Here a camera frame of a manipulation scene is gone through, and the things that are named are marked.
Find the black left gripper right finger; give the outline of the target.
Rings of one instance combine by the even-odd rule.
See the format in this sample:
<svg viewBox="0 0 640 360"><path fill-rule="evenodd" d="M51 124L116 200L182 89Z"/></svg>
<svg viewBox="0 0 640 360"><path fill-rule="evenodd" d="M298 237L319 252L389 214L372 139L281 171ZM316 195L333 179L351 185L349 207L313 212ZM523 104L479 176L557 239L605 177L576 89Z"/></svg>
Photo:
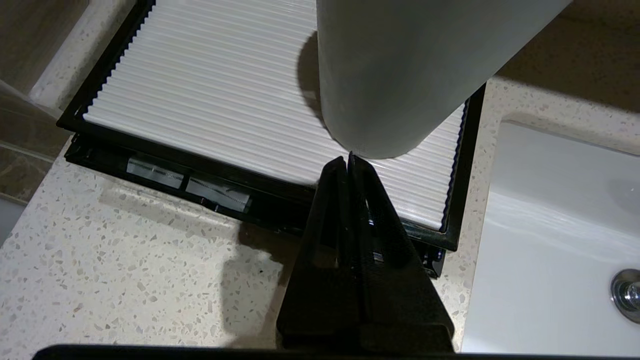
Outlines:
<svg viewBox="0 0 640 360"><path fill-rule="evenodd" d="M451 351L453 322L382 185L350 153L359 341L369 351Z"/></svg>

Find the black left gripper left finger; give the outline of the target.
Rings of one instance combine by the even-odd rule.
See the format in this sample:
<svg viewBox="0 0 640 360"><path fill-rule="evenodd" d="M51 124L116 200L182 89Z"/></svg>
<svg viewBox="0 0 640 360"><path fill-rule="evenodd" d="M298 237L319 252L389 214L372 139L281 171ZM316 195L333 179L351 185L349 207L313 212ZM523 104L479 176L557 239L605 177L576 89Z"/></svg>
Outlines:
<svg viewBox="0 0 640 360"><path fill-rule="evenodd" d="M336 348L358 321L347 166L323 166L276 329L283 348Z"/></svg>

